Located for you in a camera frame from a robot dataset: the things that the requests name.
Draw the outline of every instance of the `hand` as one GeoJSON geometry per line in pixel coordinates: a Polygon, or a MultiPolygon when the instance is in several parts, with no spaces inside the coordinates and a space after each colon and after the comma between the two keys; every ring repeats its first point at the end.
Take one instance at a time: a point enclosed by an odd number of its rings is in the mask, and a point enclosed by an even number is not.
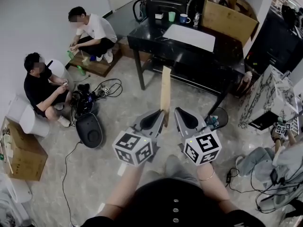
{"type": "Polygon", "coordinates": [[[71,51],[72,52],[74,52],[74,51],[76,51],[76,50],[78,50],[79,49],[79,45],[78,44],[76,44],[76,45],[74,45],[74,46],[71,46],[71,51]]]}
{"type": "Polygon", "coordinates": [[[60,84],[63,85],[64,83],[67,83],[68,84],[68,79],[65,79],[65,78],[62,78],[60,80],[60,84]]]}
{"type": "Polygon", "coordinates": [[[76,42],[76,41],[73,41],[73,42],[71,42],[70,47],[73,47],[73,46],[75,46],[76,44],[77,44],[77,42],[76,42]]]}
{"type": "Polygon", "coordinates": [[[276,127],[277,127],[277,123],[274,124],[274,126],[273,126],[273,128],[271,130],[271,139],[273,141],[275,141],[276,139],[279,139],[281,137],[280,134],[278,134],[276,132],[276,127]]]}
{"type": "Polygon", "coordinates": [[[59,86],[59,87],[56,89],[56,92],[57,92],[58,94],[62,94],[62,93],[64,93],[64,92],[66,91],[66,89],[67,89],[67,86],[62,85],[62,86],[59,86]]]}

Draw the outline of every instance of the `green cup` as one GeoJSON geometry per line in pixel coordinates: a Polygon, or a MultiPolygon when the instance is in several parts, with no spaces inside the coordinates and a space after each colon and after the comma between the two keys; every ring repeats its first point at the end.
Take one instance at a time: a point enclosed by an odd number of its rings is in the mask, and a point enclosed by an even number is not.
{"type": "Polygon", "coordinates": [[[176,17],[176,13],[175,12],[169,12],[169,21],[170,22],[174,22],[175,21],[175,17],[176,17]]]}

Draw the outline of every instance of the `black t-shirt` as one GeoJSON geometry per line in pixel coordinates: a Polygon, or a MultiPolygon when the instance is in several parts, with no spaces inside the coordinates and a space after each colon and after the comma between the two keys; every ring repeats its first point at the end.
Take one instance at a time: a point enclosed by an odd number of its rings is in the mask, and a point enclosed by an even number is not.
{"type": "Polygon", "coordinates": [[[242,210],[224,214],[218,204],[205,197],[202,189],[189,183],[166,178],[138,189],[129,205],[115,220],[88,219],[82,227],[98,226],[246,226],[265,227],[242,210]]]}
{"type": "Polygon", "coordinates": [[[40,73],[39,78],[27,74],[24,80],[24,90],[34,109],[37,109],[36,105],[46,100],[54,92],[53,86],[48,81],[51,75],[52,71],[48,67],[45,67],[45,71],[40,73]]]}

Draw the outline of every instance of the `white sneaker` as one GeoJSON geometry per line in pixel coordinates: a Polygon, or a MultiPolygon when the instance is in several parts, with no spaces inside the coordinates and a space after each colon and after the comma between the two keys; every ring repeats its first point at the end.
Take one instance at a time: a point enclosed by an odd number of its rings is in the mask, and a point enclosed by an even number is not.
{"type": "Polygon", "coordinates": [[[58,122],[62,124],[64,127],[68,128],[71,124],[71,121],[68,119],[64,118],[62,115],[58,118],[58,122]]]}
{"type": "Polygon", "coordinates": [[[104,55],[101,55],[101,57],[96,57],[96,61],[102,61],[104,55]]]}
{"type": "Polygon", "coordinates": [[[111,63],[111,62],[113,62],[113,58],[114,58],[114,55],[112,53],[112,49],[107,50],[106,54],[104,55],[104,59],[108,63],[111,63]]]}
{"type": "Polygon", "coordinates": [[[64,108],[64,104],[63,103],[59,103],[53,106],[55,109],[57,109],[58,111],[61,111],[64,108]]]}
{"type": "Polygon", "coordinates": [[[241,160],[243,160],[243,159],[244,159],[244,157],[242,157],[242,156],[239,156],[239,157],[236,159],[236,169],[237,169],[237,170],[239,170],[238,167],[237,167],[238,162],[241,161],[241,160]]]}

